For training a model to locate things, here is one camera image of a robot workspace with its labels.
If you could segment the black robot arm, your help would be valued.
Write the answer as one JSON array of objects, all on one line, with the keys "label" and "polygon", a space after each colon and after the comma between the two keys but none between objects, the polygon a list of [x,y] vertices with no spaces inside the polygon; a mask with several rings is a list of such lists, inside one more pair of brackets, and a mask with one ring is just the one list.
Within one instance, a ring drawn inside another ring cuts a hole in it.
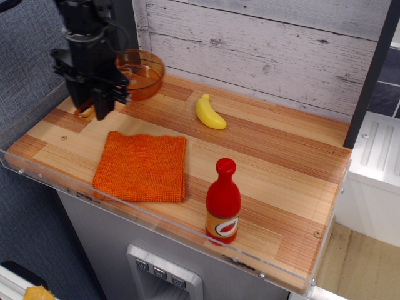
[{"label": "black robot arm", "polygon": [[128,79],[116,66],[117,56],[128,47],[117,50],[113,42],[118,32],[126,42],[129,35],[111,19],[111,1],[56,1],[56,6],[69,48],[52,50],[54,71],[65,78],[74,105],[93,105],[97,119],[103,120],[116,101],[128,100]]}]

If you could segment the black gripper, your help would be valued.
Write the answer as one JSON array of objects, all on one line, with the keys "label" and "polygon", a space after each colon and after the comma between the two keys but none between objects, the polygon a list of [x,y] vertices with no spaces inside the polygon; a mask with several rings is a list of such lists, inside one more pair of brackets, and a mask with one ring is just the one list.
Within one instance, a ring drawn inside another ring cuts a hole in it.
[{"label": "black gripper", "polygon": [[67,90],[76,107],[91,98],[96,118],[102,121],[114,110],[114,99],[104,91],[123,83],[113,71],[108,39],[103,34],[65,34],[68,49],[53,49],[54,71],[65,78]]}]

